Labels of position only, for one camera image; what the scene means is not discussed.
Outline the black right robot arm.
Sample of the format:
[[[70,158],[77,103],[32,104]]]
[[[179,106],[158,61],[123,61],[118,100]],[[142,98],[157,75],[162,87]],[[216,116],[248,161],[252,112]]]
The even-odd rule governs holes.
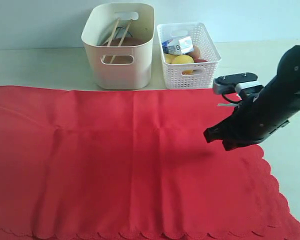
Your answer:
[[[268,84],[244,72],[215,78],[212,89],[234,110],[204,131],[206,142],[220,140],[227,151],[259,144],[300,111],[300,45],[284,53]]]

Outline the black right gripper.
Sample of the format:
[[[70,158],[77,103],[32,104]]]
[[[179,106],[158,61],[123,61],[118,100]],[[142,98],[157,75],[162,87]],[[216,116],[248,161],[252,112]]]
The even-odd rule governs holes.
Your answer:
[[[231,116],[203,132],[207,143],[222,141],[226,151],[263,142],[288,124],[290,110],[274,101],[250,101],[236,107]]]

